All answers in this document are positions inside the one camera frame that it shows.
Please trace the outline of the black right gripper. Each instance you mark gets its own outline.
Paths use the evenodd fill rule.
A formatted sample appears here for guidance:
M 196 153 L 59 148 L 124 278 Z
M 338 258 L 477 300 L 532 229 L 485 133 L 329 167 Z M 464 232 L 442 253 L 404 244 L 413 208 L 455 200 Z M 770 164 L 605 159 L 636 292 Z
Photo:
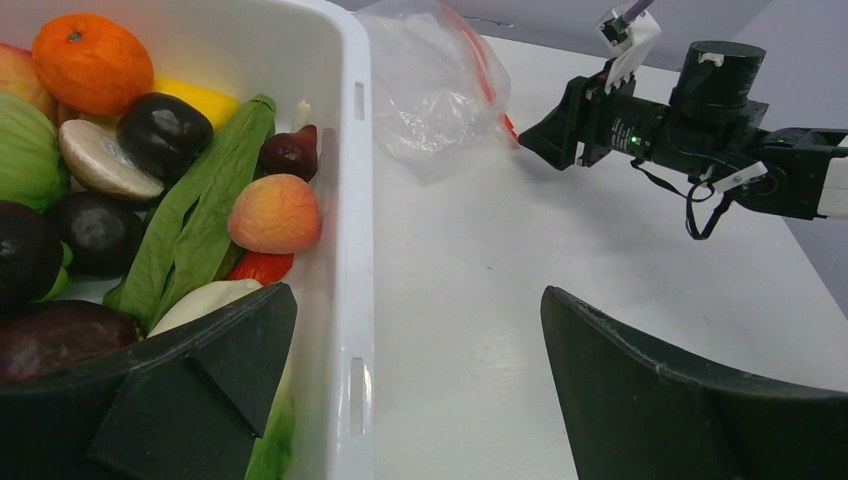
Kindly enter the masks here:
M 740 198 L 769 194 L 764 162 L 748 152 L 766 105 L 748 95 L 764 49 L 731 41 L 696 41 L 667 103 L 635 96 L 629 78 L 604 90 L 611 69 L 570 80 L 558 105 L 518 136 L 518 143 L 558 171 L 590 167 L 616 151 L 683 173 L 692 182 Z

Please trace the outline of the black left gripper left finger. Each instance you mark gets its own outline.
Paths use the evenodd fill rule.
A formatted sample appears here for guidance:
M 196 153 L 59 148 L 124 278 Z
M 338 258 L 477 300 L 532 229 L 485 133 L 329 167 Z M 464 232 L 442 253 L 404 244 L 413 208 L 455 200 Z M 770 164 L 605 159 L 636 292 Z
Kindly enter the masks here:
M 298 306 L 289 285 L 1 389 L 5 479 L 241 479 Z

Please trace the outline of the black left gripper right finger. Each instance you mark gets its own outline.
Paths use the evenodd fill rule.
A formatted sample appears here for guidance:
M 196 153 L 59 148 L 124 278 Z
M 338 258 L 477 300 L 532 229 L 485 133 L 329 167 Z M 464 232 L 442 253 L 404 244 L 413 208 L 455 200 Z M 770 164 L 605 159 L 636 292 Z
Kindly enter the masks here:
M 731 368 L 550 286 L 541 324 L 582 479 L 843 479 L 847 396 Z

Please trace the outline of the clear red-zipper bag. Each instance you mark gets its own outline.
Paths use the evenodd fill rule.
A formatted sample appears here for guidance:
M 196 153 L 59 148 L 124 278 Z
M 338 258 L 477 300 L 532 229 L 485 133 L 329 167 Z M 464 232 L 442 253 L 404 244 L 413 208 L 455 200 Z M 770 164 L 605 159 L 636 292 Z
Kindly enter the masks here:
M 440 1 L 378 1 L 354 14 L 369 37 L 377 145 L 419 182 L 473 151 L 517 145 L 511 79 L 489 43 Z

